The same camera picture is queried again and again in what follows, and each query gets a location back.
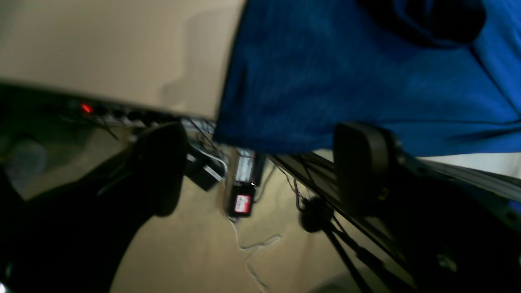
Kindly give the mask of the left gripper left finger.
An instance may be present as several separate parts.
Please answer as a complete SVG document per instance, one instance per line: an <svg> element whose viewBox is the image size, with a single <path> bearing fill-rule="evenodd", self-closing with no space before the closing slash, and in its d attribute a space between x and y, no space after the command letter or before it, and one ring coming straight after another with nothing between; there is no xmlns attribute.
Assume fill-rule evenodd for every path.
<svg viewBox="0 0 521 293"><path fill-rule="evenodd" d="M147 128L79 180L28 201L1 169L1 289L108 293L138 230L175 211L187 152L181 122Z"/></svg>

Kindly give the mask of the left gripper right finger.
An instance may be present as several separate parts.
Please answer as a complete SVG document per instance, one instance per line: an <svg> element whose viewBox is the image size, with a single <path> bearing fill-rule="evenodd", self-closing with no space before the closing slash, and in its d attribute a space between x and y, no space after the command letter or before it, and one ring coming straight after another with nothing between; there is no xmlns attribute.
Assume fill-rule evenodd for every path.
<svg viewBox="0 0 521 293"><path fill-rule="evenodd" d="M367 124L337 125L333 157L342 212L381 221L419 292L519 293L520 202L448 179Z"/></svg>

